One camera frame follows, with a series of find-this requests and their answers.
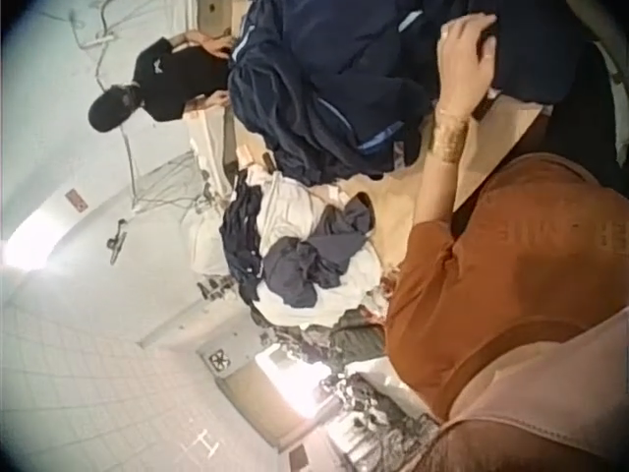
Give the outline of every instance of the black shirt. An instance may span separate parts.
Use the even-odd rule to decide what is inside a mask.
[[[155,121],[179,120],[193,98],[227,90],[227,61],[200,46],[173,52],[161,38],[136,61],[134,82],[140,86],[143,108]]]

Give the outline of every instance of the ceiling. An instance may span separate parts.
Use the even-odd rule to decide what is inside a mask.
[[[201,182],[195,160],[182,157],[190,150],[186,124],[155,124],[140,111],[125,126],[144,200],[139,208],[145,210],[132,211],[121,134],[98,134],[86,120],[99,93],[95,71],[103,46],[79,49],[68,20],[74,8],[79,43],[94,41],[102,31],[102,4],[38,2],[3,44],[2,240],[10,241],[33,215],[44,215],[50,224],[31,234],[29,243],[55,249],[41,270],[3,265],[2,301],[69,326],[139,341],[178,314],[190,318],[191,307],[206,316],[180,227],[182,207],[200,192]],[[138,52],[196,21],[197,3],[113,0],[105,17],[115,39],[106,46],[99,75],[106,84],[124,83]],[[174,172],[169,162],[177,158],[184,164]],[[67,201],[73,189],[87,210],[78,212]],[[120,218],[130,220],[129,234],[112,266],[105,242]],[[244,306],[216,309],[221,313],[197,329],[210,329]]]

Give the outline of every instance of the orange sleeve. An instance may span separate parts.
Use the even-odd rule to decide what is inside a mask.
[[[406,258],[400,266],[398,281],[389,301],[386,316],[388,325],[399,318],[412,316],[420,303],[437,303],[446,275],[452,275],[452,270],[458,271],[452,253],[453,245],[454,239],[448,223],[427,221],[415,225],[409,235]]]

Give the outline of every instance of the pile of clothes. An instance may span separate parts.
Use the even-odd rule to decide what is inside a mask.
[[[333,326],[378,286],[372,205],[359,194],[329,205],[280,172],[237,178],[220,227],[241,297],[274,325]]]
[[[232,54],[234,112],[307,186],[410,164],[438,96],[440,27],[474,12],[498,16],[494,89],[566,96],[587,34],[565,1],[254,0]]]

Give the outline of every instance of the orange top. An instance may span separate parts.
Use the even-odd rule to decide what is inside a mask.
[[[629,300],[629,202],[551,154],[485,184],[465,233],[416,225],[385,324],[401,380],[441,420],[463,387],[518,346],[564,342]]]

